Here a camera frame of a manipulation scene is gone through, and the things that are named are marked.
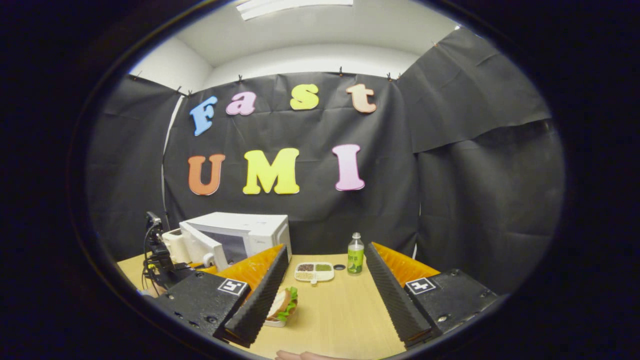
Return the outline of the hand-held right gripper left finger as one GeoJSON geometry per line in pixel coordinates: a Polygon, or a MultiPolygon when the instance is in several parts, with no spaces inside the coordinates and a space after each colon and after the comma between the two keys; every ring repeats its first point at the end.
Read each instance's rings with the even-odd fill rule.
{"type": "Polygon", "coordinates": [[[257,339],[290,264],[278,244],[219,271],[196,271],[147,299],[173,321],[208,338],[250,347],[257,339]]]}

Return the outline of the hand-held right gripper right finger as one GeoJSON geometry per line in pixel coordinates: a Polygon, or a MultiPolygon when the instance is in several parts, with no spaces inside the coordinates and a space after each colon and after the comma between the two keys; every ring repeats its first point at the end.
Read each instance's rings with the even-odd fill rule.
{"type": "Polygon", "coordinates": [[[366,246],[365,260],[407,349],[456,330],[501,298],[461,269],[441,272],[379,243],[366,246]]]}

